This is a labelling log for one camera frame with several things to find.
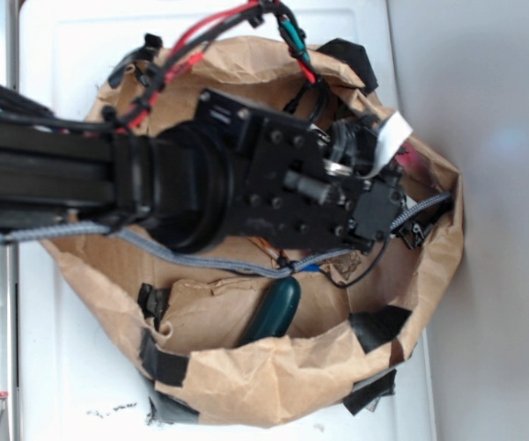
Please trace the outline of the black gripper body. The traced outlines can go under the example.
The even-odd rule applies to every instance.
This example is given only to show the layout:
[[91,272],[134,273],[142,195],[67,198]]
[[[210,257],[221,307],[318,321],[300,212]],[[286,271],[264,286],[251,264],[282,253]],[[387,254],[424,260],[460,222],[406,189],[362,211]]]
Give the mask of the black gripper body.
[[219,232],[277,248],[369,253],[403,211],[400,149],[366,112],[328,131],[260,103],[205,89],[197,121],[222,147],[231,191]]

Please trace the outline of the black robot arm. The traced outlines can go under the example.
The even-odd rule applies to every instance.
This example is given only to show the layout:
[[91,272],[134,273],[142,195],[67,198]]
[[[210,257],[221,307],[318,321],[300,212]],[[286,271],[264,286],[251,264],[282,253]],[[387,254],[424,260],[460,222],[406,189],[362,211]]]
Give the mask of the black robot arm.
[[374,167],[370,117],[324,137],[303,119],[205,89],[192,119],[156,136],[75,124],[0,86],[0,232],[71,219],[136,224],[195,254],[230,237],[368,252],[403,211],[401,171]]

